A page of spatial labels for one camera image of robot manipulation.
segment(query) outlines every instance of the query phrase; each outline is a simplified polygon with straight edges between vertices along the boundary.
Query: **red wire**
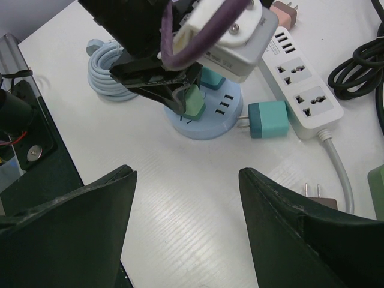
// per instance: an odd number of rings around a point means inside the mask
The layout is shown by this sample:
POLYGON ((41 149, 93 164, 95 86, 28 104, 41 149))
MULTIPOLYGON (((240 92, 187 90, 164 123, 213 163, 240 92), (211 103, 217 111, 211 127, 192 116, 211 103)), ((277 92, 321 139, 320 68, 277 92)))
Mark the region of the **red wire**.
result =
POLYGON ((27 131, 24 131, 23 134, 17 138, 15 141, 13 142, 5 142, 5 143, 0 143, 0 146, 8 146, 8 145, 14 145, 16 143, 19 143, 27 134, 27 131))

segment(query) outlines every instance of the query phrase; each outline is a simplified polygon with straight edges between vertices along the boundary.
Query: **green object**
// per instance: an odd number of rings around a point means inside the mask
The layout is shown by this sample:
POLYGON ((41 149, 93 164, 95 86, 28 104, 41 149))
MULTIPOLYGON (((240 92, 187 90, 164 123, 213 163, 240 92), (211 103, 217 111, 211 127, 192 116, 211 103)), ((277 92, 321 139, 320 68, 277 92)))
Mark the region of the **green object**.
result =
POLYGON ((384 165, 368 173, 368 182, 376 218, 384 221, 384 165))
POLYGON ((196 84, 191 85, 185 95, 186 111, 183 117, 198 121, 205 111, 205 101, 199 87, 196 84))
POLYGON ((202 77, 200 80, 201 85, 212 90, 219 90, 225 81, 226 79, 222 75, 219 75, 216 72, 203 67, 202 77))
POLYGON ((289 130, 284 101, 260 102, 248 105, 251 138, 286 136, 289 130))

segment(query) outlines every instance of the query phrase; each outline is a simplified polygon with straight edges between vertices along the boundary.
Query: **round power strip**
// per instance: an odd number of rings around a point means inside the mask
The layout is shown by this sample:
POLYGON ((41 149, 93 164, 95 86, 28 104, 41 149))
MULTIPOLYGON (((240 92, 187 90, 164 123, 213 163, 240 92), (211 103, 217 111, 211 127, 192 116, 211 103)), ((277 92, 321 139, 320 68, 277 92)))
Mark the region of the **round power strip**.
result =
POLYGON ((223 135, 238 121, 242 112, 240 85, 226 80, 219 90, 200 86, 206 109, 199 121, 192 121, 165 108, 174 128, 185 137, 209 140, 223 135))

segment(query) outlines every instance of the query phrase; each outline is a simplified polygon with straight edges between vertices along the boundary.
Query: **black machine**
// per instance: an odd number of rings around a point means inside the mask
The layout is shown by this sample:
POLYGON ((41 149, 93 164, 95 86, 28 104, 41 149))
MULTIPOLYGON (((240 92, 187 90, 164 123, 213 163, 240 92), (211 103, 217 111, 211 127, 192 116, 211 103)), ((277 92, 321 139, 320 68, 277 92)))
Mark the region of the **black machine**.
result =
MULTIPOLYGON (((191 84, 200 86, 202 66, 195 62, 181 71, 167 71, 157 58, 161 18, 169 0, 79 2, 125 48, 110 70, 112 77, 130 91, 160 102, 182 115, 185 112, 185 91, 177 95, 182 106, 176 103, 172 92, 191 84)), ((180 29, 184 16, 192 12, 194 2, 196 0, 178 0, 173 4, 174 32, 180 29)), ((273 1, 261 2, 269 8, 273 1)))

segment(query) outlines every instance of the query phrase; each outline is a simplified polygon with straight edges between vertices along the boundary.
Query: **light blue cable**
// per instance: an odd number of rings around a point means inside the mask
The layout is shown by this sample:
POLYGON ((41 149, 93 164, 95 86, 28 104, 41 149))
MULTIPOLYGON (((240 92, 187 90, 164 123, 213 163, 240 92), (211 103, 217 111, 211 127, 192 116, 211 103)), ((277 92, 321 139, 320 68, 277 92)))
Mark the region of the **light blue cable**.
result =
POLYGON ((97 49, 88 62, 88 83, 91 88, 109 101, 127 101, 137 96, 110 75, 109 68, 120 57, 123 48, 108 42, 97 49))

